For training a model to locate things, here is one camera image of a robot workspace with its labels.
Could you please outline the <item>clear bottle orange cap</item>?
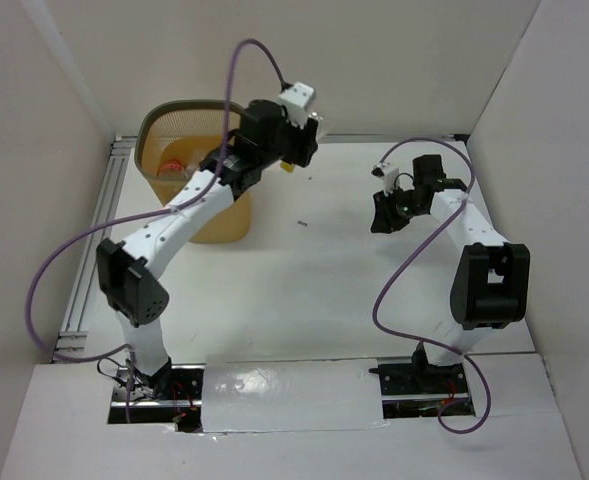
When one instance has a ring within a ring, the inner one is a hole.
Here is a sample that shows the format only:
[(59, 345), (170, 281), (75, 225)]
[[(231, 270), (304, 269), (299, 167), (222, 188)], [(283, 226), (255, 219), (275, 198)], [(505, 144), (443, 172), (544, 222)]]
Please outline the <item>clear bottle orange cap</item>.
[[(318, 121), (319, 128), (317, 133), (317, 143), (319, 144), (319, 140), (322, 139), (327, 135), (327, 131), (329, 128), (328, 120), (318, 114), (317, 112), (313, 112), (307, 121)], [(297, 127), (294, 127), (290, 123), (286, 123), (283, 130), (283, 151), (280, 160), (281, 168), (288, 172), (292, 173), (297, 167), (296, 165), (296, 153), (297, 153), (297, 141), (299, 138), (300, 131)]]

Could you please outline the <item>red cap cola bottle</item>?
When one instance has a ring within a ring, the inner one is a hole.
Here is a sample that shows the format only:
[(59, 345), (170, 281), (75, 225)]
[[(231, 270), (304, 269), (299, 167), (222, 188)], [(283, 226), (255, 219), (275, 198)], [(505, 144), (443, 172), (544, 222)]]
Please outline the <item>red cap cola bottle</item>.
[(182, 179), (185, 177), (185, 166), (179, 159), (171, 158), (159, 166), (157, 175), (166, 180)]

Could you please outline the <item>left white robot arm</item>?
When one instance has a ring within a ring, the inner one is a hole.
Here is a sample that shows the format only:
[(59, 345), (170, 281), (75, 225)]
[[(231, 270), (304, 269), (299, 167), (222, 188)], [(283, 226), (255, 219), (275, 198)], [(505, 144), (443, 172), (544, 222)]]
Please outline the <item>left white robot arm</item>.
[(306, 167), (318, 149), (313, 99), (283, 92), (253, 100), (240, 123), (197, 164), (167, 212), (120, 242), (106, 238), (96, 251), (99, 287), (115, 311), (132, 358), (137, 389), (150, 399), (170, 390), (172, 361), (160, 317), (169, 294), (160, 279), (179, 250), (232, 207), (278, 161)]

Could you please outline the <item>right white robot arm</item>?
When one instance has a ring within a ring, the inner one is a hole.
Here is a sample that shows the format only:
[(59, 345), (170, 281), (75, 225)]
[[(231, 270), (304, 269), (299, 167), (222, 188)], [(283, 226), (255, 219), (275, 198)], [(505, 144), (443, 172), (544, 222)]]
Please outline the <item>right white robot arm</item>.
[(383, 189), (373, 195), (370, 231), (391, 234), (408, 226), (411, 219), (429, 215), (446, 227), (460, 254), (449, 295), (450, 317), (431, 334), (454, 350), (425, 343), (426, 358), (410, 369), (414, 387), (431, 392), (443, 383), (444, 367), (459, 363), (463, 354), (493, 331), (524, 318), (530, 251), (493, 228), (472, 203), (463, 180), (446, 176), (440, 155), (417, 157), (412, 167), (408, 190), (400, 186), (397, 167), (382, 161), (373, 168), (372, 175), (382, 180)]

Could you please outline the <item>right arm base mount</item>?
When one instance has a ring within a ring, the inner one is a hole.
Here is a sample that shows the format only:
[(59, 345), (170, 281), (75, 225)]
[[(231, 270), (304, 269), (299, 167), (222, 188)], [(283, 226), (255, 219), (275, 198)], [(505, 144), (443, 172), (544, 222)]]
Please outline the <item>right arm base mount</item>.
[(378, 378), (386, 420), (443, 416), (473, 416), (463, 365), (435, 366), (419, 344), (410, 359), (390, 360), (369, 368)]

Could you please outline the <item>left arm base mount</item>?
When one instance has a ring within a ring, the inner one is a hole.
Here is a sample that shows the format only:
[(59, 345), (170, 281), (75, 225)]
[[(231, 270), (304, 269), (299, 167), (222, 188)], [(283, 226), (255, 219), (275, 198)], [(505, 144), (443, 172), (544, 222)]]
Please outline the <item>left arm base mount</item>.
[(203, 365), (174, 365), (169, 382), (158, 391), (138, 378), (127, 391), (128, 368), (116, 360), (99, 360), (96, 370), (112, 385), (108, 424), (171, 424), (182, 433), (202, 431)]

